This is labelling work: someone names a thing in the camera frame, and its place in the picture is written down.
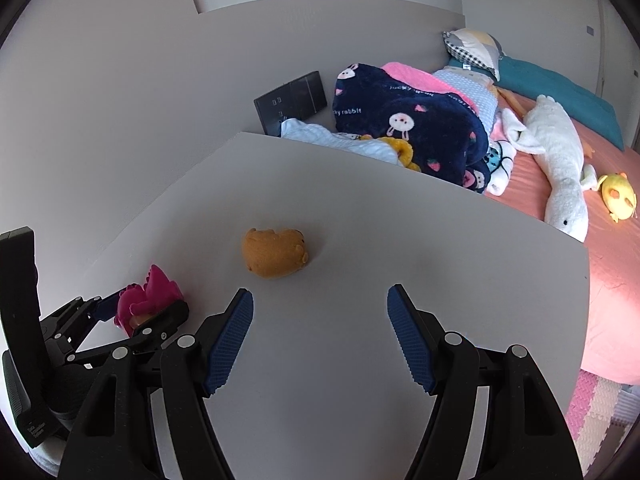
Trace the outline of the pink dinosaur toy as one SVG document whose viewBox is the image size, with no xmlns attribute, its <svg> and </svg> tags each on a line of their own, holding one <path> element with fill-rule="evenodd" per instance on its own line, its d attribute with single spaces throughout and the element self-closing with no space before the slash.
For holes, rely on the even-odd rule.
<svg viewBox="0 0 640 480">
<path fill-rule="evenodd" d="M 119 294 L 114 323 L 131 337 L 136 328 L 178 300 L 183 300 L 178 284 L 152 264 L 143 285 L 130 284 Z"/>
</svg>

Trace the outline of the brown potato toy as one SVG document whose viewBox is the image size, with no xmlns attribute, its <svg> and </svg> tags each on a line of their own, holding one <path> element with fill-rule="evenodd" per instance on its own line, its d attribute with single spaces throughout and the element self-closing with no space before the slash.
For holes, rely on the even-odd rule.
<svg viewBox="0 0 640 480">
<path fill-rule="evenodd" d="M 309 262 L 303 233 L 250 229 L 243 237 L 241 252 L 247 270 L 260 278 L 284 278 Z"/>
</svg>

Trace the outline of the white baby cloth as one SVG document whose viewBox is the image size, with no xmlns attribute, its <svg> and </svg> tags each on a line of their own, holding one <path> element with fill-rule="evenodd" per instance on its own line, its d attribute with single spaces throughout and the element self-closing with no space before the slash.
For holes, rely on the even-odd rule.
<svg viewBox="0 0 640 480">
<path fill-rule="evenodd" d="M 367 158 L 400 166 L 396 151 L 380 140 L 361 140 L 347 134 L 333 133 L 317 124 L 307 124 L 295 118 L 285 119 L 280 125 L 280 137 L 285 140 L 335 148 L 336 150 L 361 155 Z"/>
</svg>

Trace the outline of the white cartoon cloth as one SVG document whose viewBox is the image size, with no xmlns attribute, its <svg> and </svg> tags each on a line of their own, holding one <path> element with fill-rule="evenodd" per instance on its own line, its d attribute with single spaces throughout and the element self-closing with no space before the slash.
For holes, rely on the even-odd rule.
<svg viewBox="0 0 640 480">
<path fill-rule="evenodd" d="M 514 167 L 516 149 L 506 140 L 491 141 L 485 162 L 490 172 L 487 191 L 495 196 L 501 196 L 508 186 Z"/>
</svg>

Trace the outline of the navy rabbit blanket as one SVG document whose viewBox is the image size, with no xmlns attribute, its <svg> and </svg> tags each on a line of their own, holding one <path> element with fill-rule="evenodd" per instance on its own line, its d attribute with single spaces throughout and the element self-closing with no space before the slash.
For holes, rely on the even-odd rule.
<svg viewBox="0 0 640 480">
<path fill-rule="evenodd" d="M 395 139 L 408 148 L 412 169 L 485 192 L 489 136 L 457 93 L 413 88 L 381 67 L 360 63 L 337 75 L 332 108 L 338 131 Z"/>
</svg>

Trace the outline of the white goose plush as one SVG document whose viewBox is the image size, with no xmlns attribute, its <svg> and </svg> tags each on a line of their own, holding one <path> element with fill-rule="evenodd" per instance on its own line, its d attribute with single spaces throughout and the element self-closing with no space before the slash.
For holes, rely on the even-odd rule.
<svg viewBox="0 0 640 480">
<path fill-rule="evenodd" d="M 589 228 L 585 153 L 570 115 L 552 96 L 541 94 L 524 117 L 506 107 L 501 121 L 506 140 L 531 154 L 550 184 L 544 222 L 584 242 Z"/>
</svg>

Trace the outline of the yellow chick plush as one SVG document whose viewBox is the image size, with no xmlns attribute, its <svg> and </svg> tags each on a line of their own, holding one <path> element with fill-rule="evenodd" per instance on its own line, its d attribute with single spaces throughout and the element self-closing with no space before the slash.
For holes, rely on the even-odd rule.
<svg viewBox="0 0 640 480">
<path fill-rule="evenodd" d="M 638 198 L 626 172 L 604 174 L 598 179 L 598 190 L 608 214 L 615 223 L 636 214 Z"/>
</svg>

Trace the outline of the light blue blanket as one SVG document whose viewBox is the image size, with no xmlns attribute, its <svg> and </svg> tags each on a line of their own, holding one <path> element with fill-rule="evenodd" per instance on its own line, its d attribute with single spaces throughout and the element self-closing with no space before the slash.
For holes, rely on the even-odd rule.
<svg viewBox="0 0 640 480">
<path fill-rule="evenodd" d="M 473 102 L 486 132 L 491 134 L 498 112 L 497 93 L 492 86 L 494 81 L 479 72 L 454 66 L 446 66 L 436 70 L 433 75 Z"/>
</svg>

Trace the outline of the pink clothing under blanket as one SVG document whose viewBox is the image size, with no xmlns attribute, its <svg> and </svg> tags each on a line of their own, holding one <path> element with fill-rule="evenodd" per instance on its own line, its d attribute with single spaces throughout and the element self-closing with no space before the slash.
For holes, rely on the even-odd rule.
<svg viewBox="0 0 640 480">
<path fill-rule="evenodd" d="M 399 62 L 388 62 L 382 66 L 382 70 L 388 76 L 416 90 L 433 93 L 453 93 L 468 104 L 474 112 L 478 112 L 476 104 L 466 94 L 430 73 Z"/>
</svg>

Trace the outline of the teal long pillow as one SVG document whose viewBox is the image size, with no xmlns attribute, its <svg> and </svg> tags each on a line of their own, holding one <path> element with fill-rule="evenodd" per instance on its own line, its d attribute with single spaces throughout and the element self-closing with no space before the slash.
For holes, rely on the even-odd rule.
<svg viewBox="0 0 640 480">
<path fill-rule="evenodd" d="M 608 101 L 553 70 L 518 58 L 505 56 L 499 62 L 499 72 L 498 87 L 533 100 L 540 94 L 552 96 L 570 118 L 576 119 L 619 150 L 625 149 L 622 129 L 614 107 Z"/>
</svg>

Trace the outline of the patterned square pillow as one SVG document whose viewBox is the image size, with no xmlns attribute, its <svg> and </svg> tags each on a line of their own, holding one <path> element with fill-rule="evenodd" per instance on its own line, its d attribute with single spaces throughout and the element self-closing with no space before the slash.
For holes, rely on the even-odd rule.
<svg viewBox="0 0 640 480">
<path fill-rule="evenodd" d="M 500 42 L 488 34 L 468 28 L 445 30 L 442 40 L 448 53 L 463 65 L 469 65 L 490 73 L 500 80 L 500 61 L 504 52 Z"/>
</svg>

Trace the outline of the black wall switch panel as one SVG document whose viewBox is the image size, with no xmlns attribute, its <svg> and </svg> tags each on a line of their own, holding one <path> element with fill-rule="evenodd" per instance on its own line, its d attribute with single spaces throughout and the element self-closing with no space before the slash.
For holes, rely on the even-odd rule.
<svg viewBox="0 0 640 480">
<path fill-rule="evenodd" d="M 327 106 L 326 92 L 318 70 L 254 99 L 254 107 L 266 136 L 280 136 L 285 120 L 295 118 L 304 122 Z"/>
</svg>

